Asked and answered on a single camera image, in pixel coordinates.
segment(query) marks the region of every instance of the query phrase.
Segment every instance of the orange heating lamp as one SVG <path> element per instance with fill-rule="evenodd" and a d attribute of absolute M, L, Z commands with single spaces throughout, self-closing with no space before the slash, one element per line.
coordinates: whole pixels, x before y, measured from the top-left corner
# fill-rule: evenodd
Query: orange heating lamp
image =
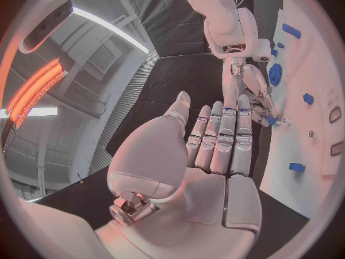
<path fill-rule="evenodd" d="M 16 130 L 40 98 L 63 77 L 63 66 L 60 58 L 57 58 L 28 79 L 6 108 L 6 114 L 10 115 L 9 119 L 14 123 Z"/>

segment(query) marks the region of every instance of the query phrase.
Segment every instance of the air vent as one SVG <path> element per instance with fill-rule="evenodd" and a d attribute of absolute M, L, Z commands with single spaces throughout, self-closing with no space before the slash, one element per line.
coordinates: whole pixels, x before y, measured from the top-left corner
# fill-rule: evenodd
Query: air vent
<path fill-rule="evenodd" d="M 116 48 L 111 40 L 107 40 L 92 54 L 89 62 L 105 74 L 120 56 L 120 50 Z"/>

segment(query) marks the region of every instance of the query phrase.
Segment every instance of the blue knob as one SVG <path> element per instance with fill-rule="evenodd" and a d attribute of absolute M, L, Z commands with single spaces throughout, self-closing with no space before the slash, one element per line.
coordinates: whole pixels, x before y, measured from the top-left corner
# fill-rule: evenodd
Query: blue knob
<path fill-rule="evenodd" d="M 282 79 L 282 67 L 278 63 L 274 63 L 269 71 L 270 83 L 272 85 L 278 85 Z"/>
<path fill-rule="evenodd" d="M 295 36 L 296 38 L 300 39 L 302 34 L 301 31 L 295 29 L 294 27 L 289 26 L 288 24 L 283 24 L 283 31 L 289 33 L 290 35 Z"/>
<path fill-rule="evenodd" d="M 271 55 L 276 56 L 277 55 L 277 50 L 271 48 Z"/>
<path fill-rule="evenodd" d="M 289 170 L 303 172 L 305 170 L 305 166 L 299 163 L 290 163 Z"/>
<path fill-rule="evenodd" d="M 271 125 L 274 125 L 278 120 L 278 118 L 272 118 L 271 116 L 268 116 L 266 119 Z"/>
<path fill-rule="evenodd" d="M 303 95 L 303 100 L 309 105 L 312 105 L 314 103 L 314 97 L 309 95 L 308 93 L 305 93 Z"/>

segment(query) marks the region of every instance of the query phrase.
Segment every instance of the glowing orange element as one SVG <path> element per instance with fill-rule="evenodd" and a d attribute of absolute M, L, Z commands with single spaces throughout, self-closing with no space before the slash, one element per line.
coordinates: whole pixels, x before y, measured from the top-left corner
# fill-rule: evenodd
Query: glowing orange element
<path fill-rule="evenodd" d="M 57 75 L 55 75 L 50 81 L 48 81 L 32 98 L 29 100 L 29 102 L 25 105 L 23 110 L 20 112 L 19 117 L 16 120 L 16 130 L 20 128 L 22 123 L 24 122 L 25 118 L 31 111 L 31 109 L 37 104 L 37 102 L 40 100 L 40 98 L 59 80 L 61 80 L 64 77 L 63 72 L 61 71 Z"/>
<path fill-rule="evenodd" d="M 22 95 L 32 86 L 34 82 L 37 81 L 44 73 L 46 73 L 49 69 L 53 68 L 60 62 L 60 58 L 54 59 L 53 61 L 49 62 L 46 66 L 44 66 L 41 70 L 35 73 L 34 76 L 28 79 L 28 81 L 18 90 L 16 95 L 10 101 L 8 107 L 6 108 L 5 113 L 8 115 L 13 107 L 16 105 L 18 100 L 22 97 Z"/>
<path fill-rule="evenodd" d="M 41 88 L 45 86 L 51 79 L 62 72 L 63 67 L 60 63 L 58 63 L 57 65 L 46 71 L 39 78 L 37 78 L 28 88 L 26 88 L 26 91 L 21 95 L 20 99 L 18 99 L 15 106 L 10 112 L 11 120 L 15 122 L 23 108 L 29 103 L 33 96 L 35 96 L 36 93 L 39 92 Z"/>

